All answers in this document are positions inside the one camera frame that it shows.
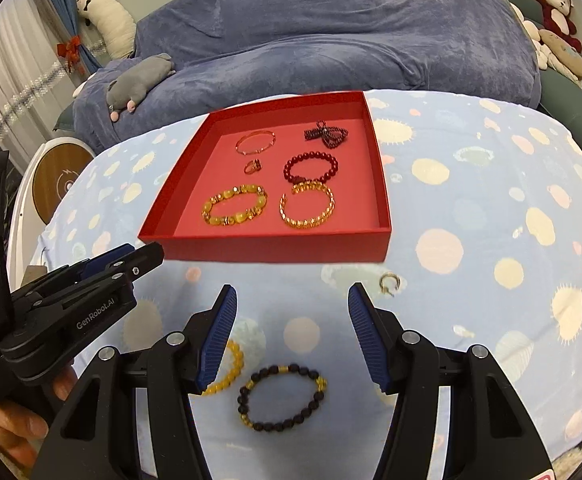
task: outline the gray plush toy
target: gray plush toy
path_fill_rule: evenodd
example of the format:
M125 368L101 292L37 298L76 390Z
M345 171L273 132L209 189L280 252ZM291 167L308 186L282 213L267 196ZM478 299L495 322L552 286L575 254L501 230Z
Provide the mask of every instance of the gray plush toy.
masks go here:
M142 60L111 81L106 92L111 120L115 123L122 110L133 113L152 88L175 73L174 67L168 54L158 54Z

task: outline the red box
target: red box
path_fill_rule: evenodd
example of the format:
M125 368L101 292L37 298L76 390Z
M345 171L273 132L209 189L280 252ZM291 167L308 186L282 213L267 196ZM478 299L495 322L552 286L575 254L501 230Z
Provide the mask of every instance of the red box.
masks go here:
M319 120L348 130L334 150L321 139L305 140L304 131ZM275 144L258 155L244 156L235 144L254 130L271 130ZM261 147L270 137L257 136L242 150ZM279 201L286 193L286 213L303 219L328 205L321 192L291 195L282 170L287 160L304 152L327 152L339 164L327 182L335 197L333 215L322 225L295 229L280 218ZM248 161L262 169L246 175ZM292 173L317 178L329 169L324 160L305 160ZM241 184L262 186L268 195L263 213L232 226L211 226L202 218L210 196ZM241 194L213 206L214 216L252 207L254 194ZM391 215L384 171L373 123L362 92L334 92L290 97L227 108L211 113L175 164L149 211L139 238L159 242L166 258L215 262L327 263L382 262L391 237Z

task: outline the yellow beaded bracelet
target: yellow beaded bracelet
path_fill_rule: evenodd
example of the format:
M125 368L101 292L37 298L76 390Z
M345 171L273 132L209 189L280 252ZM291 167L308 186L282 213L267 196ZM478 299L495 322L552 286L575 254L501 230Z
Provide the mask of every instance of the yellow beaded bracelet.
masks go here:
M335 207L335 199L333 198L333 192L328 188L326 184L322 184L318 180L311 180L306 182L301 182L299 184L295 184L291 188L291 193L296 195L298 193L302 193L308 190L317 190L326 193L328 196L328 206L325 211L313 218L309 218L308 220L293 220L289 218L286 213L284 212L284 207L286 206L286 195L282 195L280 199L280 216L282 220L288 225L289 227L295 227L297 229L309 229L311 227L317 227L320 224L323 224L325 221L328 220L333 214L333 209Z
M229 339L226 343L226 348L228 348L233 354L233 367L222 380L209 384L206 390L202 392L203 396L213 395L228 388L238 375L242 373L242 368L244 368L244 354L240 350L240 345Z
M211 209L213 209L215 204L242 193L255 193L258 196L252 208L246 211L238 211L230 216L211 216ZM239 187L236 186L233 189L227 189L222 193L213 195L207 202L204 202L202 206L202 218L209 225L241 224L245 220L253 220L256 216L262 214L264 206L266 205L266 197L266 191L264 191L263 187L257 186L256 184L242 184Z

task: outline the polka dot tablecloth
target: polka dot tablecloth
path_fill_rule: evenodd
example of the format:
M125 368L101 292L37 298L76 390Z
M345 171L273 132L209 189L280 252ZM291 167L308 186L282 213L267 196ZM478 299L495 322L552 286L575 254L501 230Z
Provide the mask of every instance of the polka dot tablecloth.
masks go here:
M393 225L383 264L165 262L136 282L136 309L76 360L82 371L105 344L146 348L231 283L244 373L228 390L192 397L214 479L373 477L395 398L370 381L351 326L346 292L356 281L434 344L490 348L552 458L582 439L582 151L570 132L534 110L456 94L378 90L366 99ZM98 156L60 204L34 261L54 269L141 245L139 228L204 118ZM378 286L386 271L402 279L394 298ZM249 431L236 412L239 387L261 366L294 361L328 379L327 399L293 431ZM306 382L267 381L253 393L251 418L296 413L310 395ZM146 393L138 398L142 464L154 472ZM442 389L431 478L443 468L448 412Z

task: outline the metal screw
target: metal screw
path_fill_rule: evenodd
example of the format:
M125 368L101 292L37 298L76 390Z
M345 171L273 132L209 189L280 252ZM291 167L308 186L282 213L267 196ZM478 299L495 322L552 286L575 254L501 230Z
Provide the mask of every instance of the metal screw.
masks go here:
M98 352L98 357L103 361L108 361L111 357L116 354L116 349L112 346L105 346Z
M184 334L181 332L171 332L167 335L167 343L171 346L178 346L184 342Z
M475 355L475 357L478 359L484 359L488 355L487 348L482 345L475 345L473 348L471 348L471 352L473 352L473 355Z
M410 345L415 345L420 342L420 334L412 330L407 330L402 334L402 341Z

